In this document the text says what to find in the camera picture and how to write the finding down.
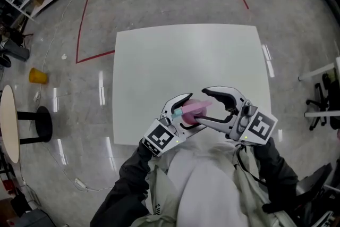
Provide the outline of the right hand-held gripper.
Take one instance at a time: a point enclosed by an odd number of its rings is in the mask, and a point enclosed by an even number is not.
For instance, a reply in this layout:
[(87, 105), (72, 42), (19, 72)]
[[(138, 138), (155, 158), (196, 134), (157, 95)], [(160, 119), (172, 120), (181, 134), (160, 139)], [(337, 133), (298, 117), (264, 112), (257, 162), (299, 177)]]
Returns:
[(265, 145), (273, 133), (278, 119), (254, 105), (235, 88), (212, 86), (203, 88), (202, 92), (213, 97), (225, 107), (230, 114), (224, 120), (213, 117), (195, 117), (195, 120), (206, 127), (226, 133), (228, 139), (244, 142), (247, 145)]

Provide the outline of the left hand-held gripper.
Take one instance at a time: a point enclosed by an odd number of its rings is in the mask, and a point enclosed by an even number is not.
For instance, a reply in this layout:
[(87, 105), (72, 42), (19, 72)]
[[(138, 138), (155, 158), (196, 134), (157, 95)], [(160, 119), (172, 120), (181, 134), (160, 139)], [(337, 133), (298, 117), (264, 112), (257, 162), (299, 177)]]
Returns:
[(161, 156), (206, 128), (199, 123), (185, 125), (178, 117), (172, 119), (174, 111), (188, 101), (192, 95), (193, 93), (185, 93), (168, 100), (162, 109), (160, 118), (155, 119), (144, 134), (142, 143), (154, 156)]

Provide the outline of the person's left forearm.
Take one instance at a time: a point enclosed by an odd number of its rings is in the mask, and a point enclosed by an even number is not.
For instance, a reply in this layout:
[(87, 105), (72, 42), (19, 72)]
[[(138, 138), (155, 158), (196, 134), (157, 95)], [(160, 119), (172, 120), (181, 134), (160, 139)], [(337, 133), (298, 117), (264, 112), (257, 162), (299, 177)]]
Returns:
[(90, 227), (163, 227), (163, 220), (139, 220), (149, 214), (143, 204), (149, 184), (146, 177), (152, 152), (139, 143), (132, 156), (121, 166), (119, 179), (93, 216)]

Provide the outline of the person's right forearm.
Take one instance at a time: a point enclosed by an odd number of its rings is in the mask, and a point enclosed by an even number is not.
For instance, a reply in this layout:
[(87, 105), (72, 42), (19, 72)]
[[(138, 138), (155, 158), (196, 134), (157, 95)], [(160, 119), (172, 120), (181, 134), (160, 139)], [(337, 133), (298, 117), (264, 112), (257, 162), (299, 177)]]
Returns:
[(265, 145), (254, 146), (253, 154), (259, 176), (265, 180), (270, 201), (269, 204), (263, 205), (263, 211), (275, 213), (289, 209), (296, 199), (296, 185), (299, 180), (279, 154), (273, 138), (270, 137)]

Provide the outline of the person's white clothing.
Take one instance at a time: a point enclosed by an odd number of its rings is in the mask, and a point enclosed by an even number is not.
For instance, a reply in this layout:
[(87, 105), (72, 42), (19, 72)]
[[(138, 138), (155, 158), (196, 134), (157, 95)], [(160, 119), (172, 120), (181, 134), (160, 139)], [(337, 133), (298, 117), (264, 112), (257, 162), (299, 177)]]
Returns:
[(286, 211), (263, 211), (270, 203), (265, 180), (252, 176), (248, 163), (230, 142), (152, 155), (146, 177), (152, 210), (139, 220), (163, 220), (163, 227), (296, 227)]

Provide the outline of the white desk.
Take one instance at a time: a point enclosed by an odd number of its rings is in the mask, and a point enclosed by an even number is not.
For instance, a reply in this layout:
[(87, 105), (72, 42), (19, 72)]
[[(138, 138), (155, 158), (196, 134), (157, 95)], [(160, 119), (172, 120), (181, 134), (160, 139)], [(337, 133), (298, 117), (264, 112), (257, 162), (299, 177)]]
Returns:
[[(316, 70), (301, 74), (300, 76), (298, 76), (298, 80), (303, 81), (330, 70), (336, 71), (340, 84), (340, 57), (336, 57), (335, 60), (330, 64), (322, 66)], [(340, 111), (305, 112), (304, 117), (340, 117)]]

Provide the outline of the black office chair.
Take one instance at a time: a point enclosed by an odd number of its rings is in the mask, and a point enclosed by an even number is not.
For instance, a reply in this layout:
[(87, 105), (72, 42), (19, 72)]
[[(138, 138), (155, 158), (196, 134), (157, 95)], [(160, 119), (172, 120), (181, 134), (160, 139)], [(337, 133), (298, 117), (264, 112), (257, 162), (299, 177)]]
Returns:
[[(322, 75), (322, 83), (325, 91), (327, 91), (327, 97), (324, 96), (321, 83), (318, 82), (314, 87), (318, 90), (319, 101), (307, 99), (306, 104), (315, 105), (321, 111), (340, 111), (340, 84), (338, 79), (332, 80), (328, 73), (324, 73)], [(330, 116), (329, 121), (333, 130), (340, 129), (340, 116)], [(327, 124), (327, 117), (316, 117), (314, 123), (309, 126), (309, 130), (314, 130), (319, 122), (321, 122), (321, 126), (325, 126)]]

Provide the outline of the black seat chair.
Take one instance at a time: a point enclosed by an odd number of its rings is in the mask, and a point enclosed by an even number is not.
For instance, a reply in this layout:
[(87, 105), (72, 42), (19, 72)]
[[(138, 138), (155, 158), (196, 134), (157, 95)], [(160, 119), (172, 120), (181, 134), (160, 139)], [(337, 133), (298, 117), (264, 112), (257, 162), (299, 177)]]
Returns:
[(307, 203), (318, 196), (332, 170), (332, 165), (328, 163), (317, 169), (312, 175), (303, 178), (297, 184), (280, 187), (275, 192), (277, 195), (274, 200), (263, 205), (263, 211), (266, 213), (299, 212)]

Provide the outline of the white power strip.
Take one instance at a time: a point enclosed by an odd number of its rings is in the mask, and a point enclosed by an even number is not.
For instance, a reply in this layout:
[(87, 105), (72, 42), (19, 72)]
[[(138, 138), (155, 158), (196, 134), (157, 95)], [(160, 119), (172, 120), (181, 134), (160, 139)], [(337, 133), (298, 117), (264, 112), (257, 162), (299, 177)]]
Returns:
[(85, 183), (83, 183), (80, 179), (75, 178), (74, 182), (75, 182), (77, 187), (79, 187), (79, 188), (81, 188), (81, 189), (83, 189), (85, 191), (88, 191), (87, 185)]

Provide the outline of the yellow bucket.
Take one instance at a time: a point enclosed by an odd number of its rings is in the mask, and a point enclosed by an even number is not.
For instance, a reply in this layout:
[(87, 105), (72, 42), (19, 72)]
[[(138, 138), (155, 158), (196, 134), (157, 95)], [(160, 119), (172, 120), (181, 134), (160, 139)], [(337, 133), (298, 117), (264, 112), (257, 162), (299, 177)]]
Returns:
[(48, 75), (36, 68), (29, 71), (29, 82), (45, 85), (48, 82)]

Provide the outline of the round wooden pedestal table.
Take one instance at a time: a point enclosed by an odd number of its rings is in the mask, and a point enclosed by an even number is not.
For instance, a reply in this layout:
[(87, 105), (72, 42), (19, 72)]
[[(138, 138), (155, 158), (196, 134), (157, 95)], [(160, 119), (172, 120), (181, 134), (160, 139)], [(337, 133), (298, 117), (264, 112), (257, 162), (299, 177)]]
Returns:
[[(21, 139), (18, 129), (19, 120), (33, 121), (38, 136)], [(21, 145), (49, 142), (52, 139), (52, 117), (49, 110), (44, 106), (38, 107), (36, 112), (18, 111), (13, 90), (11, 86), (6, 85), (2, 90), (0, 99), (0, 130), (9, 158), (13, 163), (18, 163)]]

